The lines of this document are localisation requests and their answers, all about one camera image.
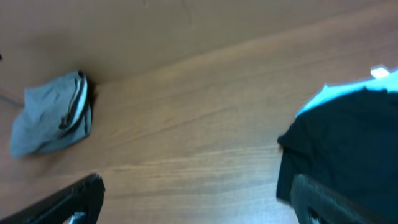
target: gray cloth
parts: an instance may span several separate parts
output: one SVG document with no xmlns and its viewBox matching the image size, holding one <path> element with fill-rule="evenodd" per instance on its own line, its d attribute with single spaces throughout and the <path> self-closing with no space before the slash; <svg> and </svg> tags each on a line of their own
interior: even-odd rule
<svg viewBox="0 0 398 224">
<path fill-rule="evenodd" d="M 86 82 L 82 73 L 72 72 L 40 87 L 26 89 L 25 108 L 12 127 L 11 155 L 55 151 L 87 136 L 91 131 L 91 108 L 87 92 L 82 93 L 82 85 L 78 85 Z M 77 111 L 71 109 L 72 104 L 83 100 L 85 108 L 76 114 L 80 119 L 62 126 L 62 121 L 70 113 L 74 117 Z"/>
</svg>

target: black plastic object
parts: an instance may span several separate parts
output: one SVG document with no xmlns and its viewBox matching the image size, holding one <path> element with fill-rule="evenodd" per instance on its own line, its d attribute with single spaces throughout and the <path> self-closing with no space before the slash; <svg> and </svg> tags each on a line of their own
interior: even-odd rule
<svg viewBox="0 0 398 224">
<path fill-rule="evenodd" d="M 290 197 L 300 224 L 389 223 L 302 174 L 294 178 Z"/>
<path fill-rule="evenodd" d="M 62 224 L 75 212 L 86 214 L 84 224 L 94 224 L 104 202 L 105 186 L 98 174 L 91 174 L 69 187 L 31 205 L 0 224 Z"/>
</svg>

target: black fabric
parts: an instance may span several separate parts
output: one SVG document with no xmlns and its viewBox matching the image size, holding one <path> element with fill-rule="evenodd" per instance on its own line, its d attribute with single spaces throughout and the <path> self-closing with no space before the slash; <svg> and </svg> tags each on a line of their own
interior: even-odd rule
<svg viewBox="0 0 398 224">
<path fill-rule="evenodd" d="M 278 143 L 278 198 L 290 202 L 294 176 L 305 174 L 398 222 L 398 93 L 341 96 L 298 116 Z"/>
</svg>

